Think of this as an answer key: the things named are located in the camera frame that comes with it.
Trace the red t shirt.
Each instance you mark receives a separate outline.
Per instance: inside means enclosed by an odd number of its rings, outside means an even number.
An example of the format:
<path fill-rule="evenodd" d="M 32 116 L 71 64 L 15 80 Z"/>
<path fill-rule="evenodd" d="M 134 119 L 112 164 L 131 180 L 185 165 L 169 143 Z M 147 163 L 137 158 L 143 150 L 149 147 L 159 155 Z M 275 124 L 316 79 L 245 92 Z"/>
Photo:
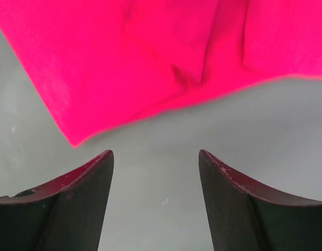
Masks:
<path fill-rule="evenodd" d="M 0 1 L 0 29 L 73 146 L 271 79 L 322 79 L 322 1 Z"/>

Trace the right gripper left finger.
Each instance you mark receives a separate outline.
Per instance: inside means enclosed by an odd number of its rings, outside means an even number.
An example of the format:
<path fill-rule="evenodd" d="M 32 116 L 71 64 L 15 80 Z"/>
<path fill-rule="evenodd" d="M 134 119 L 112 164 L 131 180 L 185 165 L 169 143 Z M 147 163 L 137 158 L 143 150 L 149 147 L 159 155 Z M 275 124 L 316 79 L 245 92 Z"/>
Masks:
<path fill-rule="evenodd" d="M 112 151 L 45 184 L 0 197 L 0 250 L 98 250 Z"/>

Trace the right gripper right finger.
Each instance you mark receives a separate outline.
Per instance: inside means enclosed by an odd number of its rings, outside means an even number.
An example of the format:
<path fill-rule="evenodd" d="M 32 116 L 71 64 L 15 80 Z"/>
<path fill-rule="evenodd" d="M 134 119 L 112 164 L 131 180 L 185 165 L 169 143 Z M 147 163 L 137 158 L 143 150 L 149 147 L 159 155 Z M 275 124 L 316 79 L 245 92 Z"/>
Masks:
<path fill-rule="evenodd" d="M 199 153 L 215 250 L 322 250 L 322 201 L 269 187 Z"/>

